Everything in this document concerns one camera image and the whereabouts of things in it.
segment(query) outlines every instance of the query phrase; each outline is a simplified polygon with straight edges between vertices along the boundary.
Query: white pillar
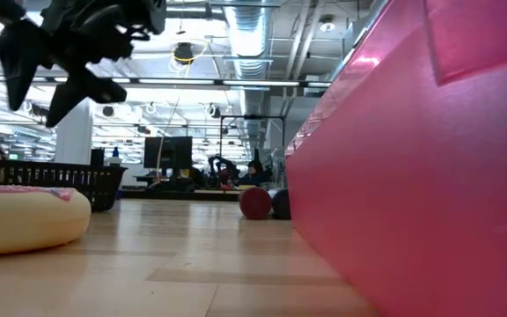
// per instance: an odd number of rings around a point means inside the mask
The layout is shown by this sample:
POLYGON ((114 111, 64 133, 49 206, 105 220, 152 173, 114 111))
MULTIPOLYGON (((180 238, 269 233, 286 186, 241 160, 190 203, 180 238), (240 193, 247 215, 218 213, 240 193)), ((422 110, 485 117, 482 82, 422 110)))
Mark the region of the white pillar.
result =
POLYGON ((90 164, 93 134, 92 103, 86 98, 58 123, 55 163, 90 164))

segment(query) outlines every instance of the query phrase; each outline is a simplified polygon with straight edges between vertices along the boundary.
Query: black basket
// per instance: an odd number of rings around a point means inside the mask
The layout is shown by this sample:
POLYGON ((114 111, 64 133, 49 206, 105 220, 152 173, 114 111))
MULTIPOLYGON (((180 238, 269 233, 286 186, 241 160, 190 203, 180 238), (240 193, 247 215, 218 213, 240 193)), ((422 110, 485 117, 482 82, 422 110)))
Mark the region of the black basket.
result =
POLYGON ((89 199, 93 211, 103 211, 113 208, 125 170, 118 166, 0 160, 0 185, 75 188, 89 199))

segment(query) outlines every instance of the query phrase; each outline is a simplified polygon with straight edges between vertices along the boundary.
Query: pink wall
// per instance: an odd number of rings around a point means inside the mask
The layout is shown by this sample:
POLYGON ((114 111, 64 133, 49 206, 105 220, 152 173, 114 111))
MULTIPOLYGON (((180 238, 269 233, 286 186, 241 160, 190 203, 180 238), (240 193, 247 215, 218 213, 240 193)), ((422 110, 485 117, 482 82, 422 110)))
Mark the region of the pink wall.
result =
POLYGON ((297 229, 386 317, 507 317, 507 1, 393 0, 289 154, 297 229))

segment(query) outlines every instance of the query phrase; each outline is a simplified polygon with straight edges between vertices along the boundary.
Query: dark red ball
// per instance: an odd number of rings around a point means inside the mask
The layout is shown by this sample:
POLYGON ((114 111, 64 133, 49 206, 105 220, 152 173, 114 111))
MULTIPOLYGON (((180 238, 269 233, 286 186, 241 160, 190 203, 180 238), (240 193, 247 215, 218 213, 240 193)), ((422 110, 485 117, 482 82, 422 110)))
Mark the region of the dark red ball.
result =
POLYGON ((267 219, 271 211, 271 196, 263 188, 248 188, 239 195, 239 208, 248 219, 267 219))

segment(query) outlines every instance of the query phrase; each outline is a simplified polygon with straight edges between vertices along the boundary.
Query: wooden floor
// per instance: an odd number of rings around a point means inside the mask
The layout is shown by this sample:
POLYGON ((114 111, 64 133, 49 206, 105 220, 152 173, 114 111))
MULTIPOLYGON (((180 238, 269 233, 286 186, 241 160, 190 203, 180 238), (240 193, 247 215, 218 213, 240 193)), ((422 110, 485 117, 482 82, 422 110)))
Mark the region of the wooden floor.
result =
POLYGON ((288 221, 118 202, 66 246, 0 256, 0 317, 371 317, 288 221))

